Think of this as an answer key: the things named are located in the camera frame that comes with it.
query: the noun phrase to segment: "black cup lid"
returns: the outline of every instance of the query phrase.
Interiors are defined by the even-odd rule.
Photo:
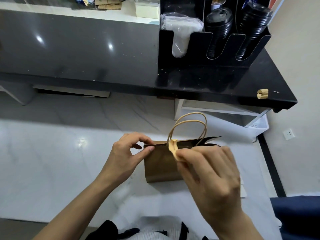
[[[268,7],[262,6],[259,3],[249,2],[244,12],[252,13],[260,17],[268,17],[272,15],[272,10]]]
[[[229,23],[232,20],[232,11],[226,7],[214,9],[206,16],[206,22],[210,26],[221,26]]]

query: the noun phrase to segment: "black organizer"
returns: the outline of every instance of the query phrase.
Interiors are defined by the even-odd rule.
[[[204,17],[210,13],[212,0],[189,0],[194,3],[194,11],[192,13],[184,13],[190,17],[199,18],[204,20]],[[244,3],[245,0],[238,0],[238,3]],[[258,0],[259,4],[266,7],[269,6],[270,0]],[[179,12],[179,0],[161,0],[161,14],[165,12],[172,12],[176,10]],[[249,56],[245,57],[243,60],[237,60],[236,54],[238,53],[242,43],[244,42],[246,35],[239,34],[236,30],[236,19],[239,23],[242,17],[242,5],[238,4],[237,0],[227,0],[223,7],[228,7],[232,10],[235,17],[233,21],[233,27],[231,29],[231,34],[228,37],[225,47],[222,53],[214,58],[209,59],[207,57],[207,51],[213,37],[210,32],[193,32],[190,35],[190,40],[188,44],[188,49],[183,57],[177,58],[172,55],[172,45],[174,39],[174,32],[171,30],[160,30],[159,32],[159,57],[158,57],[158,67],[161,69],[165,68],[186,68],[186,67],[244,67],[248,68],[254,62],[256,57],[260,54],[264,46],[271,38],[271,34],[268,27],[262,32],[258,39],[253,41],[248,48]]]

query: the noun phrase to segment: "plastic bag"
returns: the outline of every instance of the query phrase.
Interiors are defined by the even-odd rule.
[[[188,17],[180,13],[167,13],[161,15],[161,29],[172,30],[174,32],[172,55],[182,57],[186,54],[190,34],[192,32],[201,32],[203,22],[194,17]]]

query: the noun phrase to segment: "clear plastic lid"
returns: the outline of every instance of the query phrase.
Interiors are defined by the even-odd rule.
[[[160,0],[135,0],[135,4],[141,6],[159,6]]]

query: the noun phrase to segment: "brown paper bag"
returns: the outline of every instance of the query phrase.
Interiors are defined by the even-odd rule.
[[[183,117],[191,114],[203,115],[205,117],[205,123],[199,120],[186,120],[186,121],[179,122]],[[171,139],[175,127],[187,122],[199,122],[204,125],[204,130],[200,135],[200,137],[198,139],[180,140],[180,141]],[[171,143],[171,145],[173,145],[176,143],[177,149],[193,148],[195,146],[216,145],[212,143],[206,143],[206,141],[219,137],[219,136],[205,137],[206,131],[207,131],[206,125],[207,125],[207,118],[203,113],[200,113],[200,112],[188,113],[181,116],[177,120],[174,127],[169,133],[167,141],[154,141],[154,146],[155,146],[154,150],[144,159],[144,171],[145,171],[145,177],[146,177],[147,183],[182,180],[182,176],[180,175],[177,169],[177,162],[174,157],[174,154],[169,150],[169,144]]]

